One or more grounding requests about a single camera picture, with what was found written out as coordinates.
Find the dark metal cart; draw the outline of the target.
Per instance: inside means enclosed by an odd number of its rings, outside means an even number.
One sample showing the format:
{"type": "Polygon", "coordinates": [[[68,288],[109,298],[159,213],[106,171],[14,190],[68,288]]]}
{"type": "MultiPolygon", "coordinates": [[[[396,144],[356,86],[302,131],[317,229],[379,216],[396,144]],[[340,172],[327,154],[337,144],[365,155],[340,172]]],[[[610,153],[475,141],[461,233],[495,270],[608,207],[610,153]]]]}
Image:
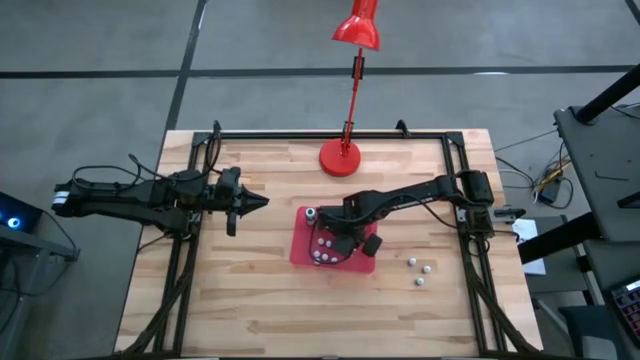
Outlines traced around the dark metal cart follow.
{"type": "Polygon", "coordinates": [[[640,241],[640,208],[618,205],[640,192],[640,114],[608,109],[591,125],[576,114],[560,109],[554,118],[602,236],[640,241]]]}

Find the white paper sheet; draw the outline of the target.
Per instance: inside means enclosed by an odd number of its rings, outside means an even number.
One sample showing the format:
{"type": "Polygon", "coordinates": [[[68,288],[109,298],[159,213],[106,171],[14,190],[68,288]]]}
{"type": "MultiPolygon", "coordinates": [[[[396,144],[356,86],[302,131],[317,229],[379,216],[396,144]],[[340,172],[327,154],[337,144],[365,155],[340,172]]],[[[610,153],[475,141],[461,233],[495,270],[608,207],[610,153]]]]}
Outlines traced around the white paper sheet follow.
{"type": "MultiPolygon", "coordinates": [[[[517,219],[512,225],[512,230],[518,234],[518,240],[516,241],[518,246],[538,235],[536,222],[529,219],[517,219]]],[[[528,262],[523,265],[523,269],[526,275],[546,275],[546,268],[543,259],[528,262]]]]}

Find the red desk lamp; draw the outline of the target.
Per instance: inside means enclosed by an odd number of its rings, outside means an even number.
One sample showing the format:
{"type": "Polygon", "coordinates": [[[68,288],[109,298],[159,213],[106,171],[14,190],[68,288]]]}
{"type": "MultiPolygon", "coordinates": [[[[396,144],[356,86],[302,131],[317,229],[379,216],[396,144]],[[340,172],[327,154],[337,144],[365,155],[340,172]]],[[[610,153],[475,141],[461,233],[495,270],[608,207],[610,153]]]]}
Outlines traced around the red desk lamp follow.
{"type": "Polygon", "coordinates": [[[358,170],[361,152],[352,142],[354,114],[359,85],[364,77],[364,49],[378,51],[380,36],[375,24],[379,0],[353,0],[349,16],[334,31],[334,41],[350,43],[357,47],[352,64],[353,80],[347,120],[340,138],[328,140],[320,149],[319,163],[323,171],[334,177],[346,177],[358,170]]]}

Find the backlit computer keyboard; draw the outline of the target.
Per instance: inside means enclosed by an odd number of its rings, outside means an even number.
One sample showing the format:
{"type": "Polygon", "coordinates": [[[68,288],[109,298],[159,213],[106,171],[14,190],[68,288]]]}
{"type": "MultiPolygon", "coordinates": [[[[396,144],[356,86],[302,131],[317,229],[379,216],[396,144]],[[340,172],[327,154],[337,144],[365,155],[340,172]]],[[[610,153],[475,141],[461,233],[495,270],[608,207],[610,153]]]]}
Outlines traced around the backlit computer keyboard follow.
{"type": "Polygon", "coordinates": [[[610,295],[623,329],[632,343],[640,348],[640,277],[614,286],[610,295]]]}

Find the black power adapter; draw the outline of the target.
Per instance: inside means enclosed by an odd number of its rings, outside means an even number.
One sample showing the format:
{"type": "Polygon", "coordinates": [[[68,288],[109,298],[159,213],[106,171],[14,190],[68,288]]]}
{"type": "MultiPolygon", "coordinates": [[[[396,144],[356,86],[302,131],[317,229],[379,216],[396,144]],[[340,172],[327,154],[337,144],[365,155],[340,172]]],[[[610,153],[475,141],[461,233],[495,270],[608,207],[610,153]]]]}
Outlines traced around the black power adapter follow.
{"type": "Polygon", "coordinates": [[[543,185],[538,192],[538,201],[553,204],[557,200],[561,184],[562,180],[556,178],[543,185]]]}

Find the black computer with blue light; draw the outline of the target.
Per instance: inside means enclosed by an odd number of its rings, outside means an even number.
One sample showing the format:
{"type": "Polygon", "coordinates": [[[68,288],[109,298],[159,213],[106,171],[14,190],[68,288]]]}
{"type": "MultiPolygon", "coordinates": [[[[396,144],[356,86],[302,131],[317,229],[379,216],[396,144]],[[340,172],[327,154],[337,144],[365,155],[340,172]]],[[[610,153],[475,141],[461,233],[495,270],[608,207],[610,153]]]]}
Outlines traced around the black computer with blue light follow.
{"type": "Polygon", "coordinates": [[[6,193],[0,192],[0,226],[32,233],[43,211],[6,193]]]}

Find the black round pole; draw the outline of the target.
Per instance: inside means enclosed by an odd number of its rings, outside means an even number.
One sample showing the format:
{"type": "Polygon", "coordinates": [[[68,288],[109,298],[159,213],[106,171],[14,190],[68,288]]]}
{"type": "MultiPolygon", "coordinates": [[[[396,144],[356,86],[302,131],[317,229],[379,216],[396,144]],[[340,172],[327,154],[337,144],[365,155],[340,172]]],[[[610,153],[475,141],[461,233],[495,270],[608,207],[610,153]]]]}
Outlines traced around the black round pole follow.
{"type": "Polygon", "coordinates": [[[625,73],[574,115],[583,125],[592,125],[596,118],[623,97],[640,86],[640,63],[625,73]]]}

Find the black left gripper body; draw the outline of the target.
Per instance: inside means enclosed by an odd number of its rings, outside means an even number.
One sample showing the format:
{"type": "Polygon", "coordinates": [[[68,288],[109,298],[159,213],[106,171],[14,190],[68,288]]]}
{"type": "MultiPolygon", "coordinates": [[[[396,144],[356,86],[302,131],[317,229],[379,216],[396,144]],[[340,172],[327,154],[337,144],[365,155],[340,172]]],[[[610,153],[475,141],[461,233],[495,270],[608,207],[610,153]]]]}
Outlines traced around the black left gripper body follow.
{"type": "Polygon", "coordinates": [[[212,210],[228,212],[235,201],[234,185],[216,185],[212,193],[212,210]]]}

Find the dark work desk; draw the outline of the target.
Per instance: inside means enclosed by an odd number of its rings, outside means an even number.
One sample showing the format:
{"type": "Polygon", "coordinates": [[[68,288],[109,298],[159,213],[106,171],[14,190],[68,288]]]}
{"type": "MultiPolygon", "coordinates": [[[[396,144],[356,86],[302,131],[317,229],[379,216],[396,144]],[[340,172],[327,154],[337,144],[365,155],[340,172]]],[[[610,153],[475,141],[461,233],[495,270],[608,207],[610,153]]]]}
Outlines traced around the dark work desk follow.
{"type": "Polygon", "coordinates": [[[605,301],[606,309],[624,346],[629,360],[640,360],[637,348],[622,327],[610,290],[623,282],[640,277],[640,241],[613,242],[588,240],[585,242],[588,262],[605,301]]]}

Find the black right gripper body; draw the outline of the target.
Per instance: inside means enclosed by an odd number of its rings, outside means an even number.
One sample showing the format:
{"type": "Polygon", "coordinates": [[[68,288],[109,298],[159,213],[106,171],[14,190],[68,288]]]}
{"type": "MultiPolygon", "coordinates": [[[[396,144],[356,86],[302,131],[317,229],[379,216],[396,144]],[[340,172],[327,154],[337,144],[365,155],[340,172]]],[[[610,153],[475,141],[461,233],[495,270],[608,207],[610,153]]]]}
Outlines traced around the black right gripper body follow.
{"type": "Polygon", "coordinates": [[[364,241],[368,237],[367,232],[376,225],[376,222],[350,217],[343,207],[320,207],[319,221],[323,229],[336,237],[348,236],[355,241],[364,241]]]}

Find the black aluminium rig frame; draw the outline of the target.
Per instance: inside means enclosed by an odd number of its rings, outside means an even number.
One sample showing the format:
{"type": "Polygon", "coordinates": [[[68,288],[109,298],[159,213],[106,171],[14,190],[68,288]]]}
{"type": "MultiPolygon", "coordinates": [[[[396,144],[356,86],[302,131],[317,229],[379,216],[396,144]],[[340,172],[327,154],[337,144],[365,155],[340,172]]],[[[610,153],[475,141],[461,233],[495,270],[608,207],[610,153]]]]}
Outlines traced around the black aluminium rig frame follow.
{"type": "Polygon", "coordinates": [[[538,332],[513,232],[470,236],[465,211],[431,202],[390,213],[371,274],[298,267],[289,260],[299,207],[340,206],[360,191],[387,192],[473,169],[468,142],[489,160],[486,131],[357,132],[364,159],[326,174],[321,147],[335,131],[225,131],[220,165],[266,207],[226,234],[223,212],[194,217],[187,235],[146,227],[120,321],[117,360],[212,358],[494,358],[538,355],[538,332]],[[416,264],[409,266],[413,257],[416,264]],[[431,267],[425,274],[422,268],[431,267]],[[416,278],[425,280],[422,286],[416,278]]]}

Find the dark office chair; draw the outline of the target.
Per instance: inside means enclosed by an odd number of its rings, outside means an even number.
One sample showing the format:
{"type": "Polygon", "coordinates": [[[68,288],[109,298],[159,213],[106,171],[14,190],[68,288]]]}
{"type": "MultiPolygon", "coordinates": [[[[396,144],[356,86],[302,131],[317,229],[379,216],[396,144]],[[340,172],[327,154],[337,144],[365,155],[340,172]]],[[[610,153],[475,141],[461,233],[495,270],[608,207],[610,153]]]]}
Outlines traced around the dark office chair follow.
{"type": "Polygon", "coordinates": [[[594,360],[629,360],[603,305],[559,308],[576,356],[594,360]]]}

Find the pink translucent plastic bin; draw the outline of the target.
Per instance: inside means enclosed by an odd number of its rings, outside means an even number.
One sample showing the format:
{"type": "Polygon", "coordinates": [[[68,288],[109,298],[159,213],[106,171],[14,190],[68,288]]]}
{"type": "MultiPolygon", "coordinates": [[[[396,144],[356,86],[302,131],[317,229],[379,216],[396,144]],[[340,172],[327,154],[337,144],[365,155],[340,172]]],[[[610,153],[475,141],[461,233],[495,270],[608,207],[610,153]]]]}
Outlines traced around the pink translucent plastic bin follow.
{"type": "Polygon", "coordinates": [[[363,244],[356,247],[350,256],[342,256],[333,250],[335,235],[319,227],[319,222],[313,226],[308,226],[305,218],[305,210],[309,207],[299,207],[296,213],[296,221],[291,242],[289,260],[292,265],[298,267],[314,267],[323,270],[336,270],[342,272],[371,274],[375,270],[376,260],[374,257],[366,256],[362,253],[363,244]],[[331,247],[320,246],[318,238],[332,241],[331,247]],[[320,257],[313,256],[314,251],[329,256],[327,261],[320,257]],[[331,257],[337,257],[336,263],[331,263],[331,257]]]}

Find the grey side table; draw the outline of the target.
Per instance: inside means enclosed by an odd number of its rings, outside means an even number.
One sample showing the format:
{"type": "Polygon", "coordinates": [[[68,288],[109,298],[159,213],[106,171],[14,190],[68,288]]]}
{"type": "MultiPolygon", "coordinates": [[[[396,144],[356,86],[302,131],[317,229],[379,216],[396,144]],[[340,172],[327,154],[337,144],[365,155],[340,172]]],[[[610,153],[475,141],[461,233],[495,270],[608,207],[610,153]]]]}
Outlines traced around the grey side table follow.
{"type": "Polygon", "coordinates": [[[0,226],[0,360],[13,358],[35,299],[59,281],[45,285],[52,256],[72,263],[79,250],[0,226]]]}

